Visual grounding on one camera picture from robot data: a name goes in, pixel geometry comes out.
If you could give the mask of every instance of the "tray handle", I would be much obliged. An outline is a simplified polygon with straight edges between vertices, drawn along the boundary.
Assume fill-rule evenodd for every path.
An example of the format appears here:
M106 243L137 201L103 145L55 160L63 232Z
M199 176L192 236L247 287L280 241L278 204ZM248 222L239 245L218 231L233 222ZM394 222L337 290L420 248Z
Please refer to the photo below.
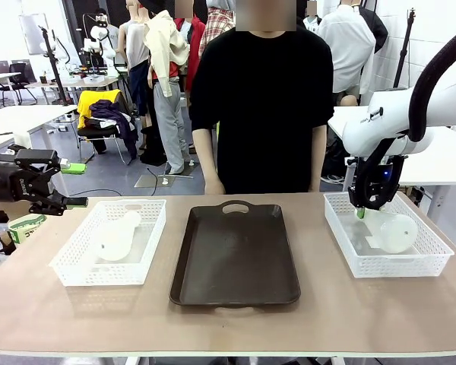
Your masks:
M221 211L223 211L223 209L225 207L228 207L230 205L244 205L249 209L248 213L250 212L251 209L255 208L255 205L253 205L252 203L245 202L243 200L229 200L228 202L224 202L224 203L218 205L218 208Z

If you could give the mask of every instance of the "floor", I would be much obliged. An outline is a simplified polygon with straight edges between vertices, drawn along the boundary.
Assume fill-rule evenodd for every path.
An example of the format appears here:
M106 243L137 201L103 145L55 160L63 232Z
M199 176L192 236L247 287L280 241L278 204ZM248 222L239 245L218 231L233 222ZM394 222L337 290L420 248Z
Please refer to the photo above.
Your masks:
M190 135L190 121L187 111L183 110L183 117L187 135ZM35 148L44 148L44 144L39 132L32 134L32 142ZM58 151L60 157L68 158L71 162L79 161L79 150L77 149L75 136L69 132L54 132L50 135L52 145ZM133 161L130 166L125 166L118 155L115 143L107 142L108 151L104 155L95 156L87 165L87 172L83 176L65 175L66 186L70 195L78 194L91 189L113 189L124 196L146 196L154 193L153 188L139 189L134 185L141 175L149 174L147 165L142 164L138 159ZM127 151L120 143L123 154L127 156ZM91 153L91 144L84 144L84 156ZM149 167L155 174L163 172L163 167ZM193 179L176 179L170 188L157 188L155 195L200 195L204 193L204 180L201 168L196 168L192 173ZM321 183L321 190L340 191L341 186ZM114 192L87 192L82 196L109 196L115 195ZM446 358L425 358L425 359L379 359L383 365L456 365L456 357ZM204 365L208 364L208 359L201 358L165 358L157 359L156 365ZM347 359L349 365L360 365L361 359ZM48 357L12 357L0 355L0 365L99 365L97 359L84 358L48 358ZM125 358L115 359L115 365L124 365ZM274 359L261 360L260 365L280 365ZM378 365L373 359L368 359L366 365Z

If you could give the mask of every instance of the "black chair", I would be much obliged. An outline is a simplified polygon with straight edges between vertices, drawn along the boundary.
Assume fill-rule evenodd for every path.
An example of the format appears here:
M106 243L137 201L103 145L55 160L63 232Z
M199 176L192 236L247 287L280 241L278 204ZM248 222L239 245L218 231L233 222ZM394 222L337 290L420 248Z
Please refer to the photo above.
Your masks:
M119 92L119 94L116 97L115 102L119 104L120 112L129 115L131 118L130 123L135 125L135 117L133 116L133 112L128 107L128 103L125 100L125 97L123 96L122 92ZM80 162L83 163L81 142L91 141L93 143L93 154L89 158L87 158L86 161L84 162L84 163L88 163L95 156L95 151L97 151L98 154L103 154L106 151L105 141L107 139L115 140L116 148L119 151L120 158L122 159L122 162L124 163L124 165L128 166L130 163L125 162L125 159L122 156L122 152L120 151L120 146L119 146L118 140L119 139L121 140L121 138L120 138L120 133L119 133L118 129L116 128L116 126L112 126L112 127L104 128L104 129L97 129L97 128L85 126L83 128L78 129Z
M31 97L36 101L34 104L37 104L37 98L30 92L29 89L25 88L25 85L30 84L30 81L25 76L25 68L27 64L25 63L12 63L8 69L9 72L20 72L20 75L11 76L10 82L12 83L12 90L8 85L0 84L0 91L2 92L2 105L5 106L5 91L14 91L17 95L19 105L22 105L22 94L21 90L27 90Z

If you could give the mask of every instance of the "yellow jacket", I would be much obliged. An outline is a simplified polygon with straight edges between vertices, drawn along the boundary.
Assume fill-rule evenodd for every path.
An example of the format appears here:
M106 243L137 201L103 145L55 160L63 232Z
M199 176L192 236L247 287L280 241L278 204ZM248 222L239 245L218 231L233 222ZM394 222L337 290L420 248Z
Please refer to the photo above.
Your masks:
M116 101L116 97L120 90L111 91L83 91L78 103L79 123L78 129L84 127L84 117L91 118L90 106L99 100L109 100L112 103Z

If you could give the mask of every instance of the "red shirt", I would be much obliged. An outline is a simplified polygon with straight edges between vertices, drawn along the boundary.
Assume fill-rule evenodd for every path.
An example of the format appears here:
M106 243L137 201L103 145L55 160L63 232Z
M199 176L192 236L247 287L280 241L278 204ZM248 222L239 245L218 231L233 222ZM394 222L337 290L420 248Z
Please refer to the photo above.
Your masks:
M169 63L169 78L174 78L179 74L179 66L174 62ZM157 74L155 71L152 71L152 78L157 80Z

